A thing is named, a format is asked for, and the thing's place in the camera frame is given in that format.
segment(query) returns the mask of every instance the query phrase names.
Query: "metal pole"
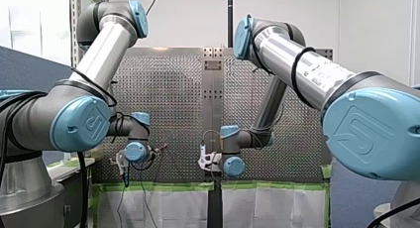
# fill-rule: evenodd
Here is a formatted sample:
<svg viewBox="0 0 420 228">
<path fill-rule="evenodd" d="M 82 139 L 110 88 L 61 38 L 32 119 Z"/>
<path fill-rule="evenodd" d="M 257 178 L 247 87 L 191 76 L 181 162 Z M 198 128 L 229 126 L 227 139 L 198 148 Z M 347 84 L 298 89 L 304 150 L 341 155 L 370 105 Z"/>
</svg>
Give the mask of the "metal pole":
<svg viewBox="0 0 420 228">
<path fill-rule="evenodd" d="M 228 47 L 234 46 L 234 0 L 228 0 Z"/>
</svg>

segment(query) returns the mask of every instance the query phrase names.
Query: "black band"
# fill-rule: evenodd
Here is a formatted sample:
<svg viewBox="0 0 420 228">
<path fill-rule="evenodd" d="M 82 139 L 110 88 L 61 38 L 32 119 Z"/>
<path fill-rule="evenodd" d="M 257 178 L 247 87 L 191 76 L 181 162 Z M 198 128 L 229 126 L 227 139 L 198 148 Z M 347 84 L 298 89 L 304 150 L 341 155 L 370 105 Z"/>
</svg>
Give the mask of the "black band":
<svg viewBox="0 0 420 228">
<path fill-rule="evenodd" d="M 324 116 L 325 116 L 325 113 L 327 112 L 328 108 L 331 106 L 331 104 L 333 104 L 333 102 L 335 100 L 337 100 L 337 98 L 341 97 L 345 92 L 347 92 L 351 87 L 353 87 L 354 85 L 356 85 L 360 81 L 365 80 L 369 77 L 378 76 L 378 75 L 382 75 L 382 74 L 380 74 L 378 72 L 375 72 L 375 71 L 362 72 L 362 73 L 350 78 L 345 83 L 343 83 L 339 88 L 337 88 L 337 90 L 335 90 L 334 93 L 331 94 L 330 98 L 328 98 L 327 102 L 324 105 L 324 108 L 323 108 L 322 114 L 321 114 L 321 124 L 324 122 Z"/>
<path fill-rule="evenodd" d="M 259 28 L 257 31 L 255 31 L 253 33 L 253 35 L 254 36 L 257 36 L 259 33 L 265 31 L 265 29 L 270 28 L 270 27 L 276 27 L 276 25 L 266 25 L 266 26 L 263 26 L 263 27 Z"/>
<path fill-rule="evenodd" d="M 251 21 L 250 21 L 250 19 L 251 19 L 252 17 L 251 17 L 251 15 L 248 15 L 247 16 L 247 24 L 249 25 L 249 27 L 250 27 L 250 37 L 251 37 L 251 45 L 252 45 L 252 47 L 253 47 L 253 51 L 254 51 L 254 55 L 256 55 L 256 59 L 257 59 L 257 62 L 259 63 L 259 65 L 260 65 L 260 67 L 264 70 L 264 71 L 266 71 L 268 74 L 274 74 L 274 73 L 272 73 L 272 71 L 270 71 L 270 70 L 268 70 L 268 68 L 266 68 L 264 65 L 263 65 L 263 62 L 262 62 L 262 60 L 260 59 L 260 56 L 259 56 L 259 51 L 257 51 L 257 46 L 256 46 L 256 41 L 255 41 L 255 37 L 258 35 L 258 34 L 253 34 L 253 27 L 254 26 L 252 26 L 251 25 Z"/>
<path fill-rule="evenodd" d="M 95 24 L 96 31 L 100 32 L 99 30 L 99 4 L 100 2 L 95 3 L 95 6 L 93 6 L 93 23 Z"/>
<path fill-rule="evenodd" d="M 289 38 L 293 41 L 293 39 L 294 39 L 293 29 L 287 23 L 284 23 L 284 25 L 286 25 L 287 32 L 289 33 Z"/>
<path fill-rule="evenodd" d="M 136 29 L 137 36 L 140 37 L 140 29 L 137 29 L 136 23 L 134 23 L 130 18 L 128 18 L 128 17 L 126 17 L 126 16 L 124 16 L 123 14 L 120 14 L 120 13 L 108 13 L 108 14 L 104 15 L 104 17 L 106 17 L 106 16 L 119 16 L 119 17 L 123 18 L 124 20 L 129 22 L 134 27 L 134 29 Z"/>
<path fill-rule="evenodd" d="M 73 81 L 73 80 L 61 80 L 61 81 L 58 81 L 55 84 L 55 86 L 62 86 L 62 85 L 63 86 L 73 86 L 73 87 L 80 88 L 82 90 L 85 90 L 85 91 L 89 92 L 90 94 L 94 95 L 95 97 L 99 97 L 102 100 L 107 101 L 101 93 L 96 91 L 93 87 L 90 87 L 90 86 L 88 86 L 88 85 L 86 85 L 82 82 Z"/>
<path fill-rule="evenodd" d="M 300 93 L 299 87 L 297 86 L 296 81 L 296 72 L 297 72 L 297 64 L 300 62 L 300 59 L 305 55 L 305 53 L 308 52 L 316 52 L 315 49 L 308 47 L 303 49 L 303 51 L 299 54 L 297 54 L 296 58 L 294 59 L 293 66 L 291 67 L 291 84 L 293 86 L 294 91 L 296 92 L 297 97 L 305 103 L 308 107 L 314 108 L 307 100 L 306 98 Z"/>
<path fill-rule="evenodd" d="M 6 164 L 15 163 L 15 162 L 22 162 L 32 160 L 43 155 L 42 152 L 30 152 L 27 154 L 22 154 L 18 156 L 8 156 L 6 157 Z"/>
<path fill-rule="evenodd" d="M 144 141 L 144 142 L 147 142 L 149 139 L 148 138 L 132 138 L 132 137 L 129 137 L 128 140 L 129 141 Z"/>
<path fill-rule="evenodd" d="M 223 152 L 222 155 L 226 155 L 226 156 L 234 156 L 234 155 L 240 155 L 241 152 Z"/>
</svg>

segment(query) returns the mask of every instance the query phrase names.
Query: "wire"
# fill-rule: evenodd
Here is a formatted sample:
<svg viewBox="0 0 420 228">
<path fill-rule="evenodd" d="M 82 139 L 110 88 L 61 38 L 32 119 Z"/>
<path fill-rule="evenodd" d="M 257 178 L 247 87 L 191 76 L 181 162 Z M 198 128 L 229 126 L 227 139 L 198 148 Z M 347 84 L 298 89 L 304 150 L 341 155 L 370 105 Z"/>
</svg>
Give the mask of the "wire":
<svg viewBox="0 0 420 228">
<path fill-rule="evenodd" d="M 99 86 L 96 82 L 94 82 L 92 79 L 90 79 L 88 76 L 86 76 L 86 74 L 84 74 L 83 72 L 77 70 L 77 68 L 71 67 L 71 70 L 73 72 L 77 73 L 79 76 L 81 76 L 88 83 L 94 85 L 102 93 L 104 93 L 109 99 L 111 99 L 112 102 L 113 102 L 113 104 L 108 104 L 108 107 L 115 107 L 115 106 L 117 106 L 117 99 L 115 99 L 115 97 L 113 95 L 111 95 L 111 93 L 109 93 L 106 89 L 104 89 L 103 87 Z"/>
<path fill-rule="evenodd" d="M 266 67 L 264 66 L 263 61 L 260 59 L 260 56 L 259 56 L 259 51 L 257 50 L 256 42 L 254 41 L 253 26 L 251 25 L 251 19 L 252 19 L 252 18 L 253 18 L 253 17 L 251 16 L 251 14 L 248 14 L 248 16 L 247 16 L 247 25 L 248 25 L 248 27 L 250 28 L 251 45 L 252 45 L 252 47 L 253 47 L 253 51 L 254 51 L 254 54 L 255 54 L 255 56 L 256 56 L 257 62 L 259 63 L 260 67 L 261 67 L 264 71 L 266 71 L 266 73 L 274 75 L 274 73 L 272 73 L 272 71 L 268 70 L 268 68 L 266 68 Z"/>
<path fill-rule="evenodd" d="M 308 52 L 316 52 L 315 49 L 308 47 L 302 50 L 301 53 L 297 54 L 296 58 L 294 59 L 293 65 L 291 67 L 291 84 L 293 86 L 293 90 L 294 92 L 296 92 L 297 97 L 299 97 L 299 99 L 305 103 L 308 107 L 310 108 L 314 108 L 307 100 L 306 98 L 302 95 L 302 93 L 299 90 L 299 87 L 297 86 L 297 80 L 296 80 L 296 73 L 297 73 L 297 64 L 300 62 L 300 59 L 303 57 L 303 55 L 305 55 L 305 53 Z"/>
<path fill-rule="evenodd" d="M 157 0 L 154 0 L 154 1 L 152 2 L 151 6 L 149 7 L 148 11 L 146 12 L 146 16 L 148 16 L 148 15 L 149 15 L 149 12 L 152 10 L 152 7 L 155 5 L 155 2 L 156 2 L 156 1 L 157 1 Z"/>
<path fill-rule="evenodd" d="M 117 121 L 115 122 L 115 125 L 114 125 L 114 127 L 115 127 L 114 129 L 115 129 L 116 133 L 111 140 L 111 144 L 114 144 L 117 137 L 120 136 L 121 130 L 123 129 L 123 125 L 124 125 L 124 114 L 121 113 L 121 112 L 117 112 L 116 116 L 117 116 Z M 119 120 L 121 120 L 120 127 L 118 127 L 118 121 Z"/>
<path fill-rule="evenodd" d="M 278 115 L 277 119 L 275 120 L 275 122 L 273 122 L 271 125 L 264 127 L 264 128 L 251 128 L 251 130 L 256 131 L 256 132 L 264 132 L 266 130 L 272 129 L 272 127 L 276 126 L 280 121 L 281 118 L 283 117 L 283 112 L 284 112 L 284 104 L 281 104 L 281 111 L 280 111 L 280 115 Z"/>
<path fill-rule="evenodd" d="M 205 146 L 206 144 L 205 144 L 205 137 L 206 137 L 206 135 L 207 135 L 207 133 L 209 133 L 209 132 L 212 132 L 212 133 L 215 133 L 215 134 L 217 134 L 217 135 L 219 135 L 219 137 L 220 137 L 220 133 L 218 132 L 218 131 L 216 131 L 216 130 L 207 130 L 207 131 L 205 131 L 204 133 L 203 133 L 203 136 L 201 137 L 201 143 Z M 216 158 L 216 155 L 219 153 L 219 150 L 221 149 L 222 147 L 221 147 L 221 145 L 219 145 L 219 147 L 217 148 L 217 150 L 216 150 L 216 152 L 215 152 L 215 154 L 214 154 L 214 156 L 213 156 L 213 158 L 211 159 L 211 164 L 210 164 L 210 174 L 211 174 L 211 177 L 213 178 L 213 180 L 217 180 L 216 179 L 216 176 L 214 175 L 214 173 L 213 173 L 213 170 L 212 170 L 212 167 L 213 167 L 213 163 L 214 163 L 214 159 Z"/>
<path fill-rule="evenodd" d="M 203 136 L 201 137 L 201 141 L 202 141 L 203 144 L 204 144 L 205 137 L 206 137 L 207 133 L 209 133 L 209 132 L 215 133 L 215 134 L 219 135 L 219 137 L 220 137 L 220 133 L 218 131 L 216 131 L 216 130 L 207 130 L 207 131 L 205 131 L 203 133 Z"/>
<path fill-rule="evenodd" d="M 262 150 L 262 149 L 263 149 L 263 142 L 259 139 L 259 137 L 258 137 L 258 136 L 256 136 L 256 135 L 254 134 L 254 132 L 252 132 L 250 129 L 242 129 L 242 130 L 240 130 L 240 131 L 245 131 L 245 132 L 248 132 L 248 133 L 249 133 L 249 134 L 253 137 L 253 139 L 255 139 L 256 141 L 258 141 L 258 142 L 259 142 L 260 147 L 259 147 L 259 148 L 255 148 L 256 150 L 260 151 L 260 150 Z"/>
<path fill-rule="evenodd" d="M 144 203 L 145 203 L 146 209 L 148 210 L 149 215 L 151 216 L 152 222 L 154 223 L 154 227 L 155 227 L 155 228 L 158 228 L 157 224 L 155 223 L 154 216 L 152 215 L 152 211 L 151 211 L 151 209 L 149 208 L 149 205 L 148 205 L 148 201 L 147 201 L 147 197 L 146 197 L 146 190 L 145 190 L 145 186 L 143 185 L 143 178 L 142 178 L 142 176 L 143 176 L 143 171 L 142 171 L 142 165 L 140 165 L 140 169 L 141 169 L 141 170 L 140 170 L 140 186 L 142 187 L 142 190 L 143 190 L 143 200 L 144 200 Z"/>
<path fill-rule="evenodd" d="M 81 219 L 80 219 L 80 228 L 85 228 L 87 223 L 87 208 L 88 208 L 88 183 L 87 183 L 87 169 L 86 163 L 84 162 L 84 156 L 82 152 L 77 152 L 77 156 L 80 163 L 80 172 L 81 172 Z"/>
<path fill-rule="evenodd" d="M 152 166 L 152 164 L 154 163 L 154 160 L 155 160 L 155 159 L 152 159 L 152 160 L 149 162 L 149 164 L 148 164 L 146 167 L 144 167 L 144 168 L 143 168 L 143 164 L 141 164 L 139 168 L 135 167 L 135 165 L 134 165 L 133 163 L 130 163 L 130 166 L 131 166 L 134 170 L 136 170 L 136 171 L 146 171 L 146 170 L 148 170 L 148 169 Z"/>
<path fill-rule="evenodd" d="M 420 204 L 420 198 L 417 198 L 417 199 L 412 200 L 410 202 L 407 202 L 407 203 L 405 203 L 403 205 L 400 205 L 400 206 L 398 206 L 398 207 L 396 207 L 396 208 L 394 208 L 394 209 L 386 212 L 385 214 L 377 217 L 376 219 L 374 219 L 369 224 L 369 226 L 367 228 L 376 228 L 377 226 L 380 225 L 380 222 L 382 222 L 384 219 L 389 218 L 389 217 L 391 217 L 391 216 L 393 216 L 393 215 L 395 215 L 395 214 L 397 214 L 397 213 L 399 213 L 401 211 L 407 210 L 407 209 L 409 209 L 409 208 L 411 208 L 413 206 L 419 205 L 419 204 Z"/>
<path fill-rule="evenodd" d="M 118 218 L 120 219 L 120 227 L 123 228 L 123 219 L 121 218 L 121 213 L 120 213 L 120 208 L 121 208 L 121 204 L 123 203 L 123 199 L 124 199 L 124 192 L 126 191 L 126 185 L 124 185 L 123 187 L 123 191 L 121 192 L 121 198 L 120 198 L 120 203 L 118 203 L 118 207 L 117 207 L 117 213 L 118 213 Z"/>
</svg>

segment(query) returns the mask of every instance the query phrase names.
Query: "black cable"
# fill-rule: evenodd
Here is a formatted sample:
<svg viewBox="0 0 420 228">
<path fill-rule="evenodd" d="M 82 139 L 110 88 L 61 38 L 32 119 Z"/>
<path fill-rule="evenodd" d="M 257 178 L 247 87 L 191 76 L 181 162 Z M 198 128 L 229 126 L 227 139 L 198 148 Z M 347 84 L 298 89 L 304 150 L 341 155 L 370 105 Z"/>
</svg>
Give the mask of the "black cable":
<svg viewBox="0 0 420 228">
<path fill-rule="evenodd" d="M 124 192 L 126 191 L 126 187 L 123 187 L 123 191 L 121 192 L 121 198 L 120 198 L 120 203 L 118 203 L 118 207 L 117 207 L 117 213 L 118 213 L 118 218 L 120 219 L 120 227 L 123 228 L 123 219 L 121 218 L 121 213 L 120 213 L 120 208 L 121 208 L 121 204 L 123 203 L 123 199 L 124 199 Z"/>
<path fill-rule="evenodd" d="M 120 136 L 121 130 L 123 129 L 123 125 L 124 125 L 124 114 L 121 113 L 121 112 L 117 112 L 116 117 L 117 117 L 117 121 L 115 122 L 115 125 L 114 125 L 115 136 L 112 138 L 111 144 L 114 144 L 117 137 Z"/>
<path fill-rule="evenodd" d="M 154 227 L 158 228 L 157 224 L 155 223 L 154 216 L 152 215 L 152 211 L 149 208 L 148 201 L 147 201 L 147 198 L 146 198 L 146 190 L 145 190 L 145 187 L 143 185 L 143 179 L 142 179 L 142 173 L 143 173 L 142 166 L 140 166 L 140 169 L 141 169 L 140 170 L 140 186 L 142 187 L 142 190 L 143 190 L 143 200 L 145 202 L 146 209 L 148 210 L 149 215 L 151 216 L 152 222 L 154 223 Z"/>
<path fill-rule="evenodd" d="M 152 10 L 152 7 L 155 5 L 155 2 L 156 2 L 156 1 L 157 1 L 157 0 L 154 0 L 154 1 L 152 2 L 151 6 L 149 7 L 148 11 L 146 12 L 146 16 L 148 16 L 148 15 L 149 15 L 149 12 Z"/>
<path fill-rule="evenodd" d="M 299 99 L 305 103 L 308 107 L 310 108 L 314 108 L 307 100 L 306 98 L 302 95 L 302 93 L 300 93 L 299 87 L 297 86 L 297 81 L 296 81 L 296 72 L 297 72 L 297 64 L 300 62 L 300 59 L 303 57 L 303 55 L 305 55 L 305 53 L 308 52 L 316 52 L 315 49 L 308 47 L 303 49 L 303 51 L 299 54 L 297 54 L 296 58 L 294 59 L 293 65 L 291 67 L 291 84 L 293 86 L 293 90 L 296 92 L 297 97 L 299 97 Z"/>
<path fill-rule="evenodd" d="M 80 228 L 85 228 L 87 223 L 87 208 L 88 208 L 88 183 L 87 183 L 87 169 L 86 163 L 84 162 L 84 156 L 82 152 L 77 152 L 77 156 L 80 163 L 80 172 L 81 172 L 81 218 L 80 218 Z"/>
<path fill-rule="evenodd" d="M 108 107 L 115 107 L 117 105 L 117 99 L 115 99 L 115 97 L 111 93 L 109 93 L 106 89 L 104 89 L 103 87 L 99 86 L 96 82 L 94 82 L 92 79 L 90 79 L 88 76 L 86 76 L 83 72 L 77 70 L 77 68 L 71 67 L 71 70 L 73 72 L 77 73 L 79 76 L 81 76 L 88 83 L 94 85 L 102 93 L 104 93 L 109 99 L 111 99 L 112 102 L 113 102 L 113 104 L 108 104 Z"/>
<path fill-rule="evenodd" d="M 148 135 L 151 133 L 151 130 L 149 129 L 149 127 L 145 123 L 140 122 L 139 120 L 137 120 L 133 116 L 125 115 L 122 112 L 117 112 L 117 114 L 114 116 L 114 118 L 115 117 L 117 118 L 116 119 L 116 122 L 115 122 L 115 125 L 114 125 L 114 130 L 116 131 L 116 133 L 115 133 L 114 137 L 111 140 L 111 144 L 113 144 L 115 142 L 115 140 L 117 139 L 117 137 L 120 136 L 121 130 L 123 129 L 124 119 L 125 118 L 130 118 L 130 119 L 136 121 L 137 123 L 139 123 L 140 125 L 142 125 L 145 128 L 145 130 L 148 131 Z"/>
<path fill-rule="evenodd" d="M 274 75 L 274 73 L 272 73 L 272 71 L 268 70 L 268 68 L 266 68 L 263 64 L 263 61 L 260 59 L 260 55 L 259 55 L 259 51 L 257 50 L 257 46 L 256 46 L 256 42 L 254 41 L 254 34 L 253 34 L 253 26 L 251 25 L 251 19 L 253 17 L 248 14 L 247 16 L 247 24 L 248 27 L 250 28 L 250 39 L 251 39 L 251 46 L 253 47 L 253 51 L 254 51 L 254 55 L 256 56 L 257 62 L 259 63 L 260 67 L 266 71 L 266 73 L 270 74 L 270 75 Z"/>
<path fill-rule="evenodd" d="M 396 208 L 394 208 L 394 209 L 386 212 L 385 214 L 377 217 L 376 219 L 374 219 L 369 224 L 369 226 L 367 228 L 376 228 L 377 226 L 380 225 L 380 222 L 382 222 L 384 219 L 389 218 L 389 217 L 391 217 L 391 216 L 393 216 L 393 215 L 395 215 L 395 214 L 397 214 L 397 213 L 399 213 L 401 211 L 407 210 L 407 209 L 409 209 L 409 208 L 411 208 L 413 206 L 416 206 L 416 205 L 420 205 L 420 198 L 417 198 L 417 199 L 412 200 L 410 202 L 407 202 L 407 203 L 405 203 L 403 205 L 400 205 L 400 206 L 398 206 L 398 207 L 396 207 Z"/>
<path fill-rule="evenodd" d="M 152 164 L 154 163 L 154 160 L 155 160 L 155 157 L 144 168 L 143 168 L 143 164 L 141 164 L 139 168 L 135 167 L 133 163 L 130 163 L 130 166 L 136 171 L 146 171 L 152 166 Z"/>
</svg>

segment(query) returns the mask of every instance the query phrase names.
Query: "silver robot arm segment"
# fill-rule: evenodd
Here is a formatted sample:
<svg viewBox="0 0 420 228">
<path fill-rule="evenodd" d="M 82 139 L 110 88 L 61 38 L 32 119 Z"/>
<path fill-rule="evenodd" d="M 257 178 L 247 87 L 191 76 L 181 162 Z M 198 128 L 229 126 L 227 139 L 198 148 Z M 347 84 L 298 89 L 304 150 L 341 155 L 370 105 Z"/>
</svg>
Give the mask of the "silver robot arm segment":
<svg viewBox="0 0 420 228">
<path fill-rule="evenodd" d="M 374 179 L 419 180 L 419 91 L 375 71 L 347 70 L 296 36 L 303 38 L 294 26 L 248 17 L 237 28 L 234 53 L 321 112 L 327 145 L 348 169 Z"/>
</svg>

